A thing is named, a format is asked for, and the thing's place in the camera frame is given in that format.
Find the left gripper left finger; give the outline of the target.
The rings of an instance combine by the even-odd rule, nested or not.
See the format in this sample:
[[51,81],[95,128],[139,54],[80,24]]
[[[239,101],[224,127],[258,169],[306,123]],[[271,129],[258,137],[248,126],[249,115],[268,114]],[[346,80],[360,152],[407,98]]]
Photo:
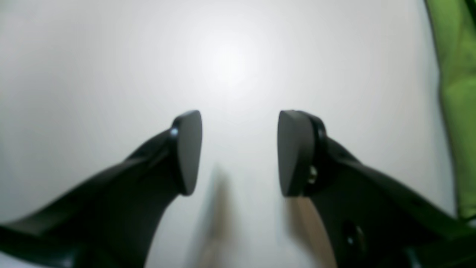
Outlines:
[[202,119],[176,117],[124,161],[32,214],[1,225],[1,253],[45,268],[143,268],[160,220],[193,194]]

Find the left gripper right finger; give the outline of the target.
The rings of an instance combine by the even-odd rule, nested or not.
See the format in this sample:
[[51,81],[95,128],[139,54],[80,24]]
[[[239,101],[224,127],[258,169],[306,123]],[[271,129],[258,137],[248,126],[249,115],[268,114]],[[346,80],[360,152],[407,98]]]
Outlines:
[[327,136],[323,121],[284,110],[277,127],[284,197],[305,197],[339,268],[474,268],[475,229]]

